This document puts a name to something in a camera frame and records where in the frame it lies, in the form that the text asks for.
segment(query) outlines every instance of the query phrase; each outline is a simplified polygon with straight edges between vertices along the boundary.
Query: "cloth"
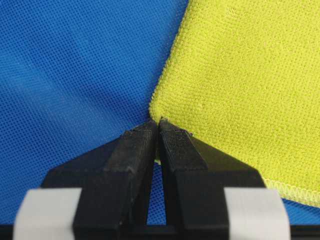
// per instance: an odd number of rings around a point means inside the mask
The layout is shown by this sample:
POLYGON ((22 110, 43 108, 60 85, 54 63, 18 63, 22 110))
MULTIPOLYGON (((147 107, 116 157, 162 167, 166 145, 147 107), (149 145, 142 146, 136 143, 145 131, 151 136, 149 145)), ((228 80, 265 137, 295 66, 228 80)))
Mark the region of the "cloth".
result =
POLYGON ((190 0, 150 114, 320 207, 320 1, 190 0))
POLYGON ((0 0, 0 224, 47 171, 149 118, 187 0, 0 0))

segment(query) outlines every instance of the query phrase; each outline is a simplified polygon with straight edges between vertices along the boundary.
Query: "mesh texture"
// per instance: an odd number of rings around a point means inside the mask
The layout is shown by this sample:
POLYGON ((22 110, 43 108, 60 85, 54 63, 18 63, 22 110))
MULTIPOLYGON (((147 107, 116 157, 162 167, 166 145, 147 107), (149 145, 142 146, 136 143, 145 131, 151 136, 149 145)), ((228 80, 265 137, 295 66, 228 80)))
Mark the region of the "mesh texture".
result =
POLYGON ((50 168, 143 123, 187 0, 0 0, 0 224, 50 168))

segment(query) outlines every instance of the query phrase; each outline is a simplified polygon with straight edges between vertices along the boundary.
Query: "white pad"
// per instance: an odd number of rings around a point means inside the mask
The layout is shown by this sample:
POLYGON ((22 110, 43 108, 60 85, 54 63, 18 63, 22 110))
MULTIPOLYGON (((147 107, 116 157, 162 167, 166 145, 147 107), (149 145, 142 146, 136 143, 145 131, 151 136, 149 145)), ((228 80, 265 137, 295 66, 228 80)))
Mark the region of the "white pad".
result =
POLYGON ((225 187, 230 240, 290 240, 290 224, 276 190, 225 187))
POLYGON ((29 190, 15 218, 13 240, 74 240, 81 188, 29 190))

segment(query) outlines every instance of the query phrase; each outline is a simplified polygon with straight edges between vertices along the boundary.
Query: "yellow microfiber cloth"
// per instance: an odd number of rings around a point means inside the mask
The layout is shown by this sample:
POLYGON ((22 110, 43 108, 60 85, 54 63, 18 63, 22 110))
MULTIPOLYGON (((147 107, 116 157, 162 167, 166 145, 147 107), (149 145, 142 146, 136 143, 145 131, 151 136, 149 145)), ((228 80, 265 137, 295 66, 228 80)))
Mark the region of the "yellow microfiber cloth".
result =
POLYGON ((150 114, 320 207, 320 1, 190 0, 150 114))

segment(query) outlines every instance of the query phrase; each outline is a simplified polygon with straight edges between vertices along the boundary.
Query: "fabric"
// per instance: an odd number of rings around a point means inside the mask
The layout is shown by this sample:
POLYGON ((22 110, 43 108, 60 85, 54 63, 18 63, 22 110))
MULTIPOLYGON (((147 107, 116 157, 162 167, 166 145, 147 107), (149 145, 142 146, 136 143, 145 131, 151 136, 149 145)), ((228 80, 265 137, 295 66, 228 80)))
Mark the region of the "fabric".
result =
POLYGON ((150 114, 320 207, 320 2, 190 0, 150 114))
POLYGON ((187 0, 0 0, 0 224, 47 171, 148 117, 187 0))
MULTIPOLYGON (((291 225, 320 225, 320 208, 300 204, 283 199, 291 225)), ((149 225, 165 225, 166 212, 164 204, 164 190, 162 185, 161 166, 154 164, 152 189, 148 211, 149 225)))

